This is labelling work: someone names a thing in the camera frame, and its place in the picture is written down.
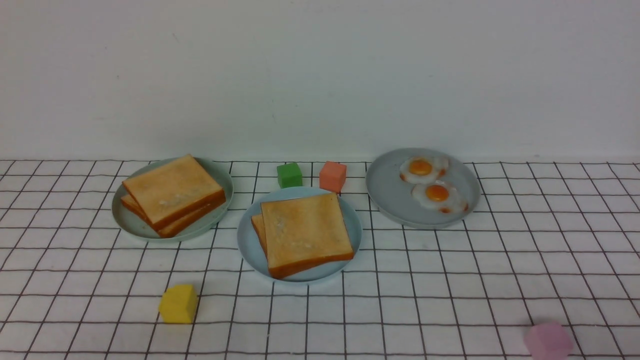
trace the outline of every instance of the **green cube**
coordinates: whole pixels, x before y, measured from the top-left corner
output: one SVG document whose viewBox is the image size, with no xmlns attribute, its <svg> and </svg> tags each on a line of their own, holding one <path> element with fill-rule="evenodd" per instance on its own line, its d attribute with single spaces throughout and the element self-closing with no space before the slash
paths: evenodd
<svg viewBox="0 0 640 360">
<path fill-rule="evenodd" d="M 302 186 L 302 171 L 297 163 L 288 163 L 278 167 L 278 184 L 283 189 Z"/>
</svg>

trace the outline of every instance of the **toy block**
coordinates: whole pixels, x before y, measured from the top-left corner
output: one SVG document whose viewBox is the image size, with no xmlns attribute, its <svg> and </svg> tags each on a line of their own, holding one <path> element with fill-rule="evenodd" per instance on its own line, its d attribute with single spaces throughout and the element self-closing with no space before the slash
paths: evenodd
<svg viewBox="0 0 640 360">
<path fill-rule="evenodd" d="M 198 295 L 190 284 L 169 288 L 158 306 L 165 323 L 193 323 L 198 306 Z"/>
<path fill-rule="evenodd" d="M 320 170 L 320 188 L 340 193 L 347 179 L 347 165 L 327 161 Z"/>
<path fill-rule="evenodd" d="M 524 343 L 534 360 L 562 360 L 573 350 L 571 337 L 557 322 L 535 325 L 525 336 Z"/>
<path fill-rule="evenodd" d="M 280 165 L 278 168 L 278 184 L 281 188 L 302 186 L 302 171 L 297 163 Z"/>
</svg>

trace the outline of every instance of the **yellow cube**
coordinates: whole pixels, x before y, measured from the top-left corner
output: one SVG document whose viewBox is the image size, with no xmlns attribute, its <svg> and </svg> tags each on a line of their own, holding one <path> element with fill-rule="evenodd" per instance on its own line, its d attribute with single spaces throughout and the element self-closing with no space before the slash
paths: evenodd
<svg viewBox="0 0 640 360">
<path fill-rule="evenodd" d="M 193 323 L 198 306 L 198 295 L 190 284 L 180 284 L 168 289 L 158 311 L 165 323 Z"/>
</svg>

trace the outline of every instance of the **orange cube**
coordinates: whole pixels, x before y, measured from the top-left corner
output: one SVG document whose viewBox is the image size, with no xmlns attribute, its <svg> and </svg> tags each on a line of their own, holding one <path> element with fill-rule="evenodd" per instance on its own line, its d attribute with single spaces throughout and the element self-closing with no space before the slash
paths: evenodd
<svg viewBox="0 0 640 360">
<path fill-rule="evenodd" d="M 320 170 L 320 188 L 340 193 L 347 179 L 347 166 L 327 161 Z"/>
</svg>

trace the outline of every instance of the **toasted bread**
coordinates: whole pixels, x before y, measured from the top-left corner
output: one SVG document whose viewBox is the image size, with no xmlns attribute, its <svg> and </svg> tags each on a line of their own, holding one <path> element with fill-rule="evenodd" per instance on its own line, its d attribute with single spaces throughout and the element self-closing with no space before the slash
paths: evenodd
<svg viewBox="0 0 640 360">
<path fill-rule="evenodd" d="M 131 195 L 127 194 L 120 198 L 120 202 L 122 206 L 127 208 L 132 213 L 136 214 L 142 221 L 149 224 L 149 219 L 145 215 L 145 213 L 140 208 L 140 205 L 131 197 Z M 170 223 L 169 225 L 163 227 L 160 230 L 156 230 L 156 233 L 160 235 L 161 238 L 173 238 L 178 235 L 182 230 L 185 230 L 189 225 L 198 221 L 204 215 L 208 214 L 210 211 L 213 211 L 217 206 L 214 204 L 206 204 L 200 209 L 196 209 L 187 215 L 179 218 L 178 220 Z"/>
<path fill-rule="evenodd" d="M 264 255 L 267 256 L 267 236 L 264 233 L 264 219 L 262 218 L 262 214 L 252 216 L 251 225 L 253 225 L 253 230 L 255 230 L 255 233 L 258 235 L 260 247 L 262 247 Z"/>
<path fill-rule="evenodd" d="M 227 201 L 225 191 L 191 155 L 183 156 L 122 182 L 153 230 L 192 211 Z"/>
<path fill-rule="evenodd" d="M 275 279 L 331 261 L 353 259 L 335 193 L 263 202 L 261 207 L 269 273 Z"/>
</svg>

